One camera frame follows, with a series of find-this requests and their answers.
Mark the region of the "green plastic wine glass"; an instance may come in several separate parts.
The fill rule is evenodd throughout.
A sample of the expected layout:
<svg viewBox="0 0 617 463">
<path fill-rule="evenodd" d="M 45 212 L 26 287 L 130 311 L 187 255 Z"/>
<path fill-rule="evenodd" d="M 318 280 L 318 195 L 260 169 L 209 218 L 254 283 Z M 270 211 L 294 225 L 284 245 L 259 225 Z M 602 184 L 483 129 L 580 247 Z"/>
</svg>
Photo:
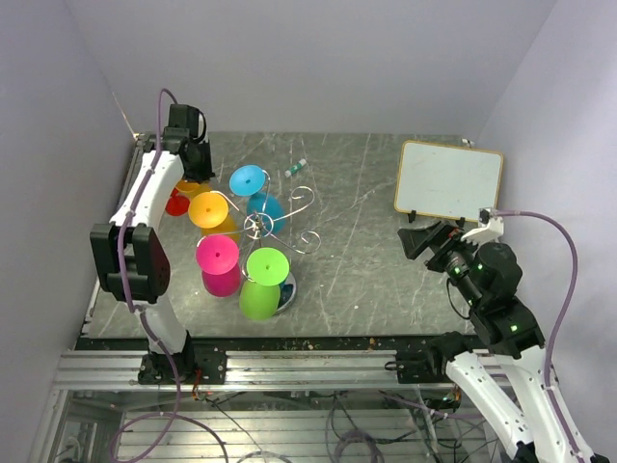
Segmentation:
<svg viewBox="0 0 617 463">
<path fill-rule="evenodd" d="M 248 279 L 240 292 L 239 307 L 243 315 L 251 320 L 273 316 L 289 270 L 287 257 L 278 249 L 262 247 L 253 251 L 246 262 Z"/>
</svg>

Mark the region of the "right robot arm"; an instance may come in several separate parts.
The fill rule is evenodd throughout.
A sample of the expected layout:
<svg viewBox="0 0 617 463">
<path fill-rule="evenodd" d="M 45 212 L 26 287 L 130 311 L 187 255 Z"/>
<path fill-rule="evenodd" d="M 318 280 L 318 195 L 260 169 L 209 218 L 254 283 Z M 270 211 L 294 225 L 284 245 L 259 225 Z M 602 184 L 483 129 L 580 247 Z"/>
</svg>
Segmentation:
<svg viewBox="0 0 617 463">
<path fill-rule="evenodd" d="M 443 273 L 469 307 L 468 321 L 514 391 L 498 385 L 459 332 L 432 339 L 426 373 L 450 379 L 493 428 L 515 462 L 604 462 L 578 431 L 551 362 L 554 337 L 546 338 L 531 309 L 518 297 L 523 271 L 514 251 L 500 242 L 506 212 L 485 208 L 477 228 L 446 222 L 401 229 L 407 259 L 429 250 L 428 270 Z"/>
</svg>

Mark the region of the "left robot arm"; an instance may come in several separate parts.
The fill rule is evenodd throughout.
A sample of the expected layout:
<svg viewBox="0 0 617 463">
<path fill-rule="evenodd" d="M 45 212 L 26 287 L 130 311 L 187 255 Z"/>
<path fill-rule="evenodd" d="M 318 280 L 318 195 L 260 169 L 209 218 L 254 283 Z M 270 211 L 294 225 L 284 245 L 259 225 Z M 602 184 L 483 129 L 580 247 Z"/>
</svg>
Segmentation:
<svg viewBox="0 0 617 463">
<path fill-rule="evenodd" d="M 90 232 L 101 289 L 125 304 L 146 333 L 142 384 L 185 383 L 198 370 L 191 336 L 167 295 L 171 264 L 157 231 L 179 182 L 202 185 L 213 176 L 203 112 L 174 102 L 167 124 L 145 144 L 139 173 L 118 211 Z"/>
</svg>

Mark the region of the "red plastic wine glass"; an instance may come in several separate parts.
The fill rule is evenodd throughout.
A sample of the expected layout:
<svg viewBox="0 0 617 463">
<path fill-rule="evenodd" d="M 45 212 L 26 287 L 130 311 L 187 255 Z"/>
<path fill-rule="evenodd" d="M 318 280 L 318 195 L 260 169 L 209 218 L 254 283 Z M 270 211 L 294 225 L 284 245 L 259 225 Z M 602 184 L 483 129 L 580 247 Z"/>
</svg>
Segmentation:
<svg viewBox="0 0 617 463">
<path fill-rule="evenodd" d="M 167 200 L 165 212 L 173 217 L 182 216 L 188 211 L 189 205 L 190 199 L 175 188 Z"/>
</svg>

